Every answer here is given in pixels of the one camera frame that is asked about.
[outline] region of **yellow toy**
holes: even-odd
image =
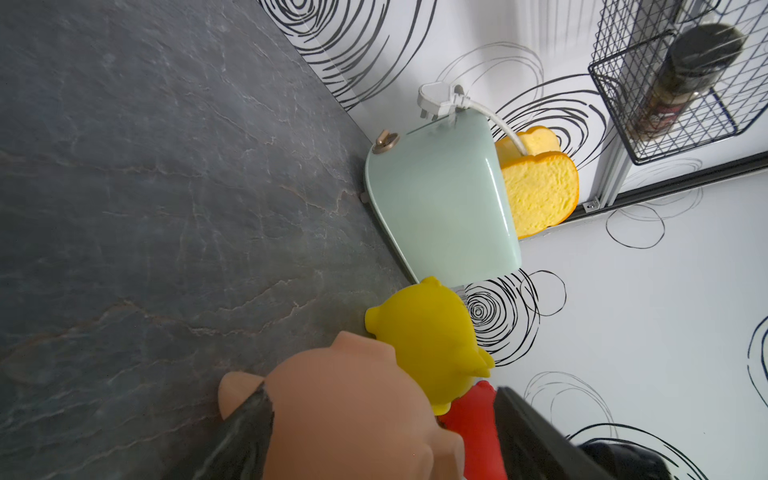
[[[478,347],[469,311],[433,276],[366,312],[366,330],[395,347],[398,366],[422,387],[435,415],[488,378],[493,358]]]

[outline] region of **gray marble countertop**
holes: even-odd
[[[0,4],[0,465],[160,478],[407,284],[369,142],[257,2]]]

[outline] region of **white wall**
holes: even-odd
[[[523,241],[531,281],[509,281],[512,300],[495,304],[506,306],[506,318],[492,311],[490,299],[504,297],[498,285],[468,287],[476,323],[510,332],[495,358],[530,348],[494,369],[492,383],[526,395],[564,435],[627,425],[594,427],[575,442],[638,442],[674,459],[678,478],[764,480],[766,204],[768,172]]]

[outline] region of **jar lid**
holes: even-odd
[[[732,25],[697,25],[677,37],[670,58],[678,75],[700,77],[727,68],[744,45],[744,36]]]

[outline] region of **black wire basket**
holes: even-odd
[[[768,0],[606,0],[589,72],[635,164],[738,135],[768,106]]]

